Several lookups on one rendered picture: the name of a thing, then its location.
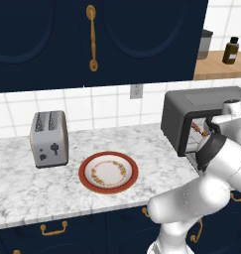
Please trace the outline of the black toaster oven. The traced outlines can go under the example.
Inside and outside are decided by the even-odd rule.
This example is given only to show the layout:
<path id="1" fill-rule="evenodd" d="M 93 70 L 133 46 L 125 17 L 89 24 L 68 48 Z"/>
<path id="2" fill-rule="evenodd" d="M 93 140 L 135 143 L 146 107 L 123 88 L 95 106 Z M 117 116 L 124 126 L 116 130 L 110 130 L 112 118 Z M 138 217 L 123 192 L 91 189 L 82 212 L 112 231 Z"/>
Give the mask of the black toaster oven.
<path id="1" fill-rule="evenodd" d="M 204 138 L 191 122 L 207 134 L 241 112 L 241 87 L 225 86 L 168 91 L 165 95 L 161 129 L 179 157 L 187 157 L 197 170 L 195 149 Z"/>

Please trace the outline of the silver toaster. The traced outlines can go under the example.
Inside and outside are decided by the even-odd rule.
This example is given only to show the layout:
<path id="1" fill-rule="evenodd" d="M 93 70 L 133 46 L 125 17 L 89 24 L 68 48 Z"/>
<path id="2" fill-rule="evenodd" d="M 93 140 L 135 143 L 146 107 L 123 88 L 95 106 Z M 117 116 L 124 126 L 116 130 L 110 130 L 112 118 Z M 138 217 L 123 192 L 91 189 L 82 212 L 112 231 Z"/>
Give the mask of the silver toaster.
<path id="1" fill-rule="evenodd" d="M 30 145 L 38 169 L 65 166 L 68 163 L 68 134 L 62 110 L 35 113 Z"/>

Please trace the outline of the kebab skewer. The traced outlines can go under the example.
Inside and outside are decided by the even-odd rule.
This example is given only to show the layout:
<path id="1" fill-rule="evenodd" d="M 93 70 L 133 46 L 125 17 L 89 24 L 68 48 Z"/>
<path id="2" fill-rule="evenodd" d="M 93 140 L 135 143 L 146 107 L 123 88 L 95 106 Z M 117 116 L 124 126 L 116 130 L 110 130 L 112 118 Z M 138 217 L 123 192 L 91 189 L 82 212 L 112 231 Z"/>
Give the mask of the kebab skewer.
<path id="1" fill-rule="evenodd" d="M 191 122 L 191 128 L 195 131 L 198 132 L 202 137 L 207 136 L 207 133 L 205 131 L 201 131 L 198 125 L 194 122 Z"/>

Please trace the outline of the navy upper cupboard door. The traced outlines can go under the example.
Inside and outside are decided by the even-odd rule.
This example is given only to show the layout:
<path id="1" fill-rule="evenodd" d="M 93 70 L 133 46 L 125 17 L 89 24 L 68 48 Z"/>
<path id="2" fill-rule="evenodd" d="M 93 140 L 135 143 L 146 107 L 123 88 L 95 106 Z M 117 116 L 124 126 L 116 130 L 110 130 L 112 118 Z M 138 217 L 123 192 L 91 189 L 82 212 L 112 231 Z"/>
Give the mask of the navy upper cupboard door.
<path id="1" fill-rule="evenodd" d="M 86 86 L 193 79 L 208 0 L 82 0 L 79 3 Z M 93 5 L 98 70 L 92 59 Z"/>
<path id="2" fill-rule="evenodd" d="M 82 84 L 78 0 L 0 0 L 0 92 Z"/>

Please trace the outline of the navy cupboard door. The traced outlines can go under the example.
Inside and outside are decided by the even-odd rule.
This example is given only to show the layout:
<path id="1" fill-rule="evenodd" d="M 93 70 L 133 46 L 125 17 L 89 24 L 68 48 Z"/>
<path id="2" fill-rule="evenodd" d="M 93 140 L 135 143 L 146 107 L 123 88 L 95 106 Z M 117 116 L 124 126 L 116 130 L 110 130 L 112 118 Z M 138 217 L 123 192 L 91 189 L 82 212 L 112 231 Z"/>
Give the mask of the navy cupboard door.
<path id="1" fill-rule="evenodd" d="M 79 3 L 86 86 L 193 79 L 208 0 L 82 0 Z M 98 70 L 92 59 L 93 5 Z"/>
<path id="2" fill-rule="evenodd" d="M 0 0 L 0 92 L 82 84 L 78 0 Z"/>
<path id="3" fill-rule="evenodd" d="M 108 211 L 105 219 L 107 254 L 147 254 L 160 232 L 142 206 Z"/>
<path id="4" fill-rule="evenodd" d="M 236 198 L 241 193 L 232 191 Z M 189 230 L 186 243 L 194 254 L 241 254 L 241 202 L 231 199 L 221 210 L 202 218 L 203 229 L 197 243 Z"/>

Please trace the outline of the navy lower cupboard door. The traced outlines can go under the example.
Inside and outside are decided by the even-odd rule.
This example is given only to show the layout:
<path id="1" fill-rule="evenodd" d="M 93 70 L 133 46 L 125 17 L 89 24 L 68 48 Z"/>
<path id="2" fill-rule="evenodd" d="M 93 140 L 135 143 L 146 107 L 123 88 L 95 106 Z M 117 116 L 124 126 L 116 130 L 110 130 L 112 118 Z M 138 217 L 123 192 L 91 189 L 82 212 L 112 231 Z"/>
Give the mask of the navy lower cupboard door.
<path id="1" fill-rule="evenodd" d="M 107 254 L 147 254 L 160 232 L 142 206 L 108 211 L 105 219 Z"/>
<path id="2" fill-rule="evenodd" d="M 236 198 L 241 193 L 232 191 Z M 203 229 L 197 243 L 189 230 L 186 243 L 194 254 L 241 254 L 241 202 L 231 199 L 221 210 L 202 218 Z"/>

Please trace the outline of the red rimmed white plate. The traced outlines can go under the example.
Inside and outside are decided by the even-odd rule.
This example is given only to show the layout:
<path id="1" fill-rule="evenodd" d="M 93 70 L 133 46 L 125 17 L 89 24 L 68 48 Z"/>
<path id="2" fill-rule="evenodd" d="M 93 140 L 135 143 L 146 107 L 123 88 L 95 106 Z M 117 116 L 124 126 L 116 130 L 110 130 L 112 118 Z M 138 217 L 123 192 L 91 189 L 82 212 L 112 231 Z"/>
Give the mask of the red rimmed white plate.
<path id="1" fill-rule="evenodd" d="M 80 182 L 90 191 L 115 194 L 130 188 L 139 176 L 139 168 L 129 156 L 112 151 L 95 153 L 78 169 Z"/>

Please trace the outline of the wooden shelf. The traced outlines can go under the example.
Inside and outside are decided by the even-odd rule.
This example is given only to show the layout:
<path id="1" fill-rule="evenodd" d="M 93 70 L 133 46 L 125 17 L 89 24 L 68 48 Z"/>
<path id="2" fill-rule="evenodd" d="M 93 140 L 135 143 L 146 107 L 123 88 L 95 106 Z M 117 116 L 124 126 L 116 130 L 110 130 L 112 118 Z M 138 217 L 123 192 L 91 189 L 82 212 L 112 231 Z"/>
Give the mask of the wooden shelf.
<path id="1" fill-rule="evenodd" d="M 237 54 L 234 64 L 222 62 L 223 51 L 210 51 L 204 60 L 197 60 L 194 71 L 194 80 L 240 78 L 241 52 Z"/>

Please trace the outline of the navy drawer front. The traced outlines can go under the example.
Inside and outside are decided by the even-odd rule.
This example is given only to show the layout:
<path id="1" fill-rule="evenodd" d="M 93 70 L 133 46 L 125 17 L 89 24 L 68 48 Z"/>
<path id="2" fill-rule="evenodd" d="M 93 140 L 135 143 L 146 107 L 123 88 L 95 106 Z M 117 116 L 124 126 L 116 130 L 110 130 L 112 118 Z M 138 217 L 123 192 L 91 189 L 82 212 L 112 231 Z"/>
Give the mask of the navy drawer front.
<path id="1" fill-rule="evenodd" d="M 107 254 L 103 214 L 0 229 L 0 254 Z"/>

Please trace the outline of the grey canister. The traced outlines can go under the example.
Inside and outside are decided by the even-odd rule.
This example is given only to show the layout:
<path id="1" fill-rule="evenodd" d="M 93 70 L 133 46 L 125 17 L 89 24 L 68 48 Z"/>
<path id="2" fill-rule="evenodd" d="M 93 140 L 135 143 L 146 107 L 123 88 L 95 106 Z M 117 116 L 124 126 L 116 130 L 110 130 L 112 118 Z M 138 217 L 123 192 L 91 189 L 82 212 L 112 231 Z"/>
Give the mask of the grey canister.
<path id="1" fill-rule="evenodd" d="M 204 60 L 207 58 L 212 35 L 213 33 L 211 31 L 202 30 L 198 54 L 197 54 L 197 58 L 199 60 Z"/>

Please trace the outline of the brown bottle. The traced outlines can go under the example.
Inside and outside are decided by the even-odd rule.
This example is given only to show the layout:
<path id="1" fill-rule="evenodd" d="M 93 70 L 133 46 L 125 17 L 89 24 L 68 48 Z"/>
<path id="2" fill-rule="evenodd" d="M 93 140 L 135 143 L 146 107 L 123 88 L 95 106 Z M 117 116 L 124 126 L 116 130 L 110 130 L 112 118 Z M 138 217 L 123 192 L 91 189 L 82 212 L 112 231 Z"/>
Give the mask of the brown bottle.
<path id="1" fill-rule="evenodd" d="M 222 62 L 224 64 L 234 64 L 235 63 L 238 49 L 239 49 L 238 40 L 239 40 L 238 37 L 231 37 L 230 38 L 230 42 L 226 45 L 223 59 L 222 59 Z"/>

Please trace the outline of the white wall outlet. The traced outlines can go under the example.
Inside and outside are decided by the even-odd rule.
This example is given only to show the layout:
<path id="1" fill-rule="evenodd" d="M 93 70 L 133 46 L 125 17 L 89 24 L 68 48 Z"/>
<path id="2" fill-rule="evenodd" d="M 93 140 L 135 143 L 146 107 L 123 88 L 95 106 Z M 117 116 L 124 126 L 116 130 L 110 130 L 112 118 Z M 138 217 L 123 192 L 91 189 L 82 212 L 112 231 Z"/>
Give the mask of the white wall outlet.
<path id="1" fill-rule="evenodd" d="M 143 85 L 142 84 L 131 84 L 130 85 L 130 98 L 139 99 L 143 97 Z"/>

